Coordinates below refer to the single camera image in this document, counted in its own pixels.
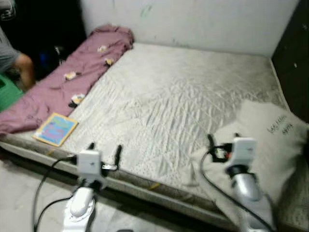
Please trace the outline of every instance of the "person's knee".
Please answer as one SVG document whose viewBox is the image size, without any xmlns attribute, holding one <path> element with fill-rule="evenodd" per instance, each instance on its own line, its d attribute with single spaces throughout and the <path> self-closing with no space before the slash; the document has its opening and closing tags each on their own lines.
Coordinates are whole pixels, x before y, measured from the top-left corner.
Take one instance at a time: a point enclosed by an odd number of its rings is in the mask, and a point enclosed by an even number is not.
<svg viewBox="0 0 309 232">
<path fill-rule="evenodd" d="M 21 70 L 33 69 L 33 62 L 29 56 L 21 53 L 15 61 L 15 66 Z"/>
</svg>

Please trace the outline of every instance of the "white pillow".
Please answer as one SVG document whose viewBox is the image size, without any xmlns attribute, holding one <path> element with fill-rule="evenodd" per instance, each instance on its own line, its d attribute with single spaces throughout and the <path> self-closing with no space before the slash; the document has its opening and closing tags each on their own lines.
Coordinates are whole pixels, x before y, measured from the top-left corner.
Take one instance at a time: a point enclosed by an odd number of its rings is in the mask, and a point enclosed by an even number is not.
<svg viewBox="0 0 309 232">
<path fill-rule="evenodd" d="M 296 160 L 307 141 L 308 125 L 271 103 L 244 101 L 234 123 L 219 129 L 214 138 L 217 144 L 231 142 L 234 133 L 257 140 L 256 156 L 249 170 L 256 173 L 260 187 L 278 205 L 289 178 L 295 172 Z M 202 148 L 191 155 L 197 181 L 216 205 L 235 224 L 239 224 L 236 208 L 214 190 L 200 175 L 200 159 L 206 152 Z M 231 180 L 224 165 L 213 163 L 209 155 L 203 165 L 205 174 L 229 195 L 233 195 Z"/>
</svg>

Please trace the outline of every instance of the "gray shorts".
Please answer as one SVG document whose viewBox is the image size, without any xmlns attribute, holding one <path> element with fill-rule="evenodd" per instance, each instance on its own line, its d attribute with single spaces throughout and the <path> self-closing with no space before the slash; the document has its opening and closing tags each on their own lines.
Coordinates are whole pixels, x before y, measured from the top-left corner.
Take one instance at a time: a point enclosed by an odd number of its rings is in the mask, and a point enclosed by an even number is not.
<svg viewBox="0 0 309 232">
<path fill-rule="evenodd" d="M 0 43 L 0 73 L 5 72 L 13 66 L 20 52 L 14 48 Z"/>
</svg>

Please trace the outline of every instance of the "white wall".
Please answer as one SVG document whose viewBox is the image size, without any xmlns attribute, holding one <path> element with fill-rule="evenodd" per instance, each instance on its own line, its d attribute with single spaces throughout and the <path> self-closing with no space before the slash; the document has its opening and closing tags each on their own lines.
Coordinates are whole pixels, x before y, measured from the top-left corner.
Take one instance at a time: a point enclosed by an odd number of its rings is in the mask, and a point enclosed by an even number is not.
<svg viewBox="0 0 309 232">
<path fill-rule="evenodd" d="M 298 0 L 82 0 L 87 33 L 130 27 L 137 42 L 270 57 Z"/>
</svg>

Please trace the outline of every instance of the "person's leg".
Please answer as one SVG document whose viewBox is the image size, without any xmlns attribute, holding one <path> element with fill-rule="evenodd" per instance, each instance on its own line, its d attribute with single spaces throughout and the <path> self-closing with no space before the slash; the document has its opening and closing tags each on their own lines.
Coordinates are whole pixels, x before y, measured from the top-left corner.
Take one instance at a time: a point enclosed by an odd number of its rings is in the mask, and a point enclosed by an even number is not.
<svg viewBox="0 0 309 232">
<path fill-rule="evenodd" d="M 16 58 L 14 66 L 19 69 L 21 81 L 26 90 L 35 85 L 34 68 L 30 57 L 20 53 Z"/>
</svg>

